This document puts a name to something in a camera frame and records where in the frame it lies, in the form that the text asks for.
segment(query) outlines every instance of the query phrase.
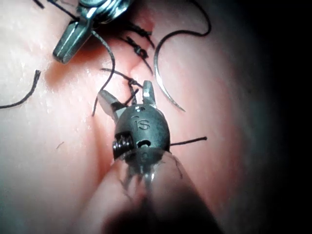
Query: cut suture end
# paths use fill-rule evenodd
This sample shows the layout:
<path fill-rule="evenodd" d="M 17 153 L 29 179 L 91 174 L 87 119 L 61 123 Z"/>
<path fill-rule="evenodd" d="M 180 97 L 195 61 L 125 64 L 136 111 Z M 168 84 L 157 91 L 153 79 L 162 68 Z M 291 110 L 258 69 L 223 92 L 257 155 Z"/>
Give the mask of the cut suture end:
<path fill-rule="evenodd" d="M 204 136 L 204 137 L 196 138 L 193 140 L 187 140 L 187 141 L 182 141 L 182 142 L 178 142 L 178 143 L 172 143 L 172 144 L 170 144 L 170 146 L 186 145 L 186 144 L 194 143 L 194 142 L 201 141 L 201 140 L 207 140 L 207 137 Z"/>
<path fill-rule="evenodd" d="M 26 102 L 26 101 L 28 100 L 28 98 L 34 93 L 34 91 L 35 91 L 35 89 L 36 89 L 36 86 L 37 86 L 37 83 L 38 83 L 38 80 L 39 80 L 39 78 L 40 78 L 40 74 L 41 74 L 41 71 L 40 71 L 40 70 L 36 70 L 36 71 L 35 71 L 33 85 L 32 85 L 30 91 L 26 94 L 25 97 L 23 97 L 20 101 L 15 102 L 15 103 L 13 103 L 13 104 L 0 106 L 0 109 L 11 108 L 11 107 L 18 106 L 18 105 L 21 105 L 21 104 L 23 104 L 24 102 Z"/>

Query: dark background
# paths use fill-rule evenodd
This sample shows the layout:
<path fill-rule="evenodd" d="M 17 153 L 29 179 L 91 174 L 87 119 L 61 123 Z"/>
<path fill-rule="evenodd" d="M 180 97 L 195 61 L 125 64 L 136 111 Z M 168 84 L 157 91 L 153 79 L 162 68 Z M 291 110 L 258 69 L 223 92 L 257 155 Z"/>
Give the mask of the dark background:
<path fill-rule="evenodd" d="M 259 233 L 303 233 L 309 209 L 305 180 L 311 155 L 310 110 L 312 5 L 303 1 L 236 1 L 271 58 L 271 91 L 281 109 L 285 171 L 270 188 L 265 204 L 267 224 Z"/>

